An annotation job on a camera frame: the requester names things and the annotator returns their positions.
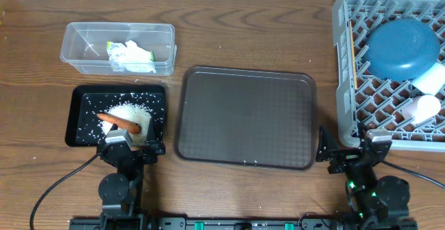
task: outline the plastic crate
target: plastic crate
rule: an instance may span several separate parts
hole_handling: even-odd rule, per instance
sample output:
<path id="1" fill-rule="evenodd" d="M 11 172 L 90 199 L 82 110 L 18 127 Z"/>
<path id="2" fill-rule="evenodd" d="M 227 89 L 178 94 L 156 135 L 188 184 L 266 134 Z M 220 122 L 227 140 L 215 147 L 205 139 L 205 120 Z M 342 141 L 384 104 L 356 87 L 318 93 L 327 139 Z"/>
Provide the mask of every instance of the plastic crate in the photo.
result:
<path id="1" fill-rule="evenodd" d="M 339 139 L 358 147 L 358 125 L 366 129 L 386 128 L 392 132 L 392 149 L 445 151 L 445 86 L 436 95 L 440 112 L 417 125 L 405 120 L 401 109 L 422 93 L 410 81 L 382 80 L 366 69 L 362 57 L 368 50 L 367 37 L 379 25 L 394 19 L 417 19 L 427 23 L 440 39 L 437 62 L 445 63 L 445 0 L 336 0 L 332 7 L 332 33 L 339 61 L 337 118 Z M 353 81 L 350 25 L 353 26 L 357 90 Z"/>

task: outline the blue bowl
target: blue bowl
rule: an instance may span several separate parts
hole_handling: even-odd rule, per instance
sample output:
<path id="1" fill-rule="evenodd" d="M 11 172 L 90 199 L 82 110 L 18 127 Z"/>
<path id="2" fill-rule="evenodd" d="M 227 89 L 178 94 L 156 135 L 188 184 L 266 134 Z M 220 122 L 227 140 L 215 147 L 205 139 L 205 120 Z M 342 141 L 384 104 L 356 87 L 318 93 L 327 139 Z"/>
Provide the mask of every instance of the blue bowl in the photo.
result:
<path id="1" fill-rule="evenodd" d="M 404 81 L 430 69 L 440 54 L 434 31 L 415 19 L 397 19 L 383 24 L 371 34 L 364 60 L 368 70 L 380 79 Z"/>

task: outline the carrot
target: carrot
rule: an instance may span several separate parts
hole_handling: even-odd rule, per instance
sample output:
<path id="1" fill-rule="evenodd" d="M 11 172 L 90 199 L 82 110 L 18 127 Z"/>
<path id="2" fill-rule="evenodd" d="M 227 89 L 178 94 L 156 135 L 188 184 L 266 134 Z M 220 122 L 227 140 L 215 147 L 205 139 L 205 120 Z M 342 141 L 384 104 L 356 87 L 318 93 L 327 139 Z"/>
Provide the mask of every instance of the carrot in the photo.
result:
<path id="1" fill-rule="evenodd" d="M 97 116 L 101 120 L 110 122 L 111 124 L 116 124 L 120 129 L 128 130 L 129 133 L 132 134 L 140 133 L 140 127 L 136 123 L 129 122 L 114 115 L 107 115 L 104 113 L 98 113 Z"/>

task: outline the clear plastic container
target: clear plastic container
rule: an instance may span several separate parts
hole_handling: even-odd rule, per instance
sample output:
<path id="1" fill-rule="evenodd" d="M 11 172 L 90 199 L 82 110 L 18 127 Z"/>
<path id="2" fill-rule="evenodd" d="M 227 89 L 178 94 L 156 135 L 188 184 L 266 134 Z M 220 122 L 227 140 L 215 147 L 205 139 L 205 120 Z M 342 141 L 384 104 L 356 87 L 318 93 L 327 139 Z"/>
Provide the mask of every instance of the clear plastic container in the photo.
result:
<path id="1" fill-rule="evenodd" d="M 114 67 L 106 50 L 107 42 L 125 44 L 134 41 L 151 51 L 155 72 L 141 68 L 141 63 L 124 63 Z M 175 69 L 175 28 L 170 24 L 122 22 L 73 22 L 63 38 L 60 59 L 82 74 L 172 75 Z"/>

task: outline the wood grain surface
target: wood grain surface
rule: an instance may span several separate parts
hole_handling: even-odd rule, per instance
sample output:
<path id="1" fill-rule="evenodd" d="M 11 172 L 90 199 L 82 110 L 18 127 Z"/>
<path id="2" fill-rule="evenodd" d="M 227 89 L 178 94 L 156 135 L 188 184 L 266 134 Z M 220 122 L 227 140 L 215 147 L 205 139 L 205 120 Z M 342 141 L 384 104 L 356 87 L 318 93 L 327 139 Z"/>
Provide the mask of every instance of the wood grain surface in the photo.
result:
<path id="1" fill-rule="evenodd" d="M 10 0 L 0 28 L 0 229 L 28 229 L 40 195 L 87 161 L 94 148 L 64 142 L 73 89 L 81 84 L 160 84 L 166 88 L 167 154 L 147 167 L 143 205 L 189 217 L 286 217 L 347 210 L 345 176 L 327 163 L 307 172 L 210 165 L 179 160 L 172 140 L 181 80 L 196 65 L 303 72 L 318 88 L 318 123 L 337 133 L 334 0 Z M 82 75 L 59 59 L 70 22 L 154 22 L 176 28 L 175 73 L 165 77 Z M 387 160 L 445 180 L 445 154 L 392 151 Z M 445 226 L 445 193 L 383 165 L 411 186 L 410 213 L 420 229 Z M 67 229 L 98 216 L 99 182 L 114 168 L 96 160 L 53 190 L 36 229 Z"/>

